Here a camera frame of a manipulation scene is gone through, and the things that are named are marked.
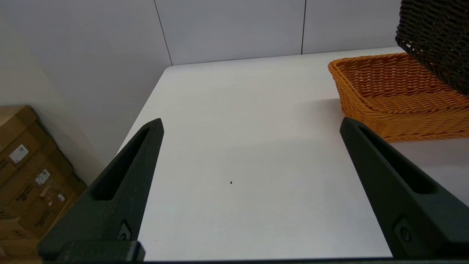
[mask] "white table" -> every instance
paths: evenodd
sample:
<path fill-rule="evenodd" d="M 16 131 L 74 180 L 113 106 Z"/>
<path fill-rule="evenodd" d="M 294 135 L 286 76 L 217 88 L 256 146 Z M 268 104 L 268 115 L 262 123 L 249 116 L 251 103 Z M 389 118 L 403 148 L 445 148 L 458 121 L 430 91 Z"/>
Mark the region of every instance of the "white table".
<path fill-rule="evenodd" d="M 391 256 L 340 137 L 343 114 L 327 64 L 400 51 L 166 69 L 122 144 L 163 120 L 139 235 L 145 260 Z M 469 165 L 458 157 L 469 157 L 468 140 L 395 146 L 469 202 Z"/>

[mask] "stacked cardboard boxes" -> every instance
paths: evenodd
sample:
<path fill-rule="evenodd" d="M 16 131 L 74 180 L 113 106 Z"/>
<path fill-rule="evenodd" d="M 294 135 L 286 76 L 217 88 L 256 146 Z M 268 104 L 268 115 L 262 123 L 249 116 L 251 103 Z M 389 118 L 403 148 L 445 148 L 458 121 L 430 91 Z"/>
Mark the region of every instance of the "stacked cardboard boxes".
<path fill-rule="evenodd" d="M 29 107 L 0 107 L 0 257 L 35 255 L 85 188 Z"/>

